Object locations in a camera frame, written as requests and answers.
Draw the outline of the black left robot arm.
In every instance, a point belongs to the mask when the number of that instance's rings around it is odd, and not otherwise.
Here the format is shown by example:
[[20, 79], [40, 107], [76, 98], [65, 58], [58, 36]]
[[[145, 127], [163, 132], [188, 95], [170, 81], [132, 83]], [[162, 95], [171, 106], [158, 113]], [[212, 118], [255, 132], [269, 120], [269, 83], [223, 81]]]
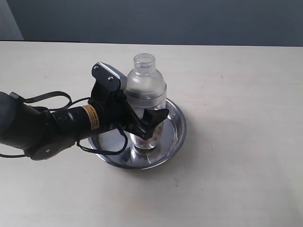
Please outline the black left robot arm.
[[50, 92], [32, 99], [11, 93], [0, 95], [0, 142], [23, 151], [34, 161], [49, 159], [84, 139], [118, 130], [126, 139], [132, 133], [150, 139], [168, 116], [168, 109], [144, 110], [139, 118], [122, 90], [110, 91], [95, 84], [87, 104], [74, 107], [69, 102], [56, 110], [33, 106], [34, 102], [63, 92]]

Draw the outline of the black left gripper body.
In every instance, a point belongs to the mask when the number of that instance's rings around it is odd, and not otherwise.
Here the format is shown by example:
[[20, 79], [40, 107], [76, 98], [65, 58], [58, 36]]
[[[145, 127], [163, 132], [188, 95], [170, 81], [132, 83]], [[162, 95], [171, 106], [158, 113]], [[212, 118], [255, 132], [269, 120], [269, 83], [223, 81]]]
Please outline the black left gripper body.
[[110, 91], [109, 87], [95, 84], [88, 104], [97, 112], [99, 128], [96, 131], [98, 133], [120, 128], [139, 137], [142, 136], [140, 120], [128, 104], [121, 88]]

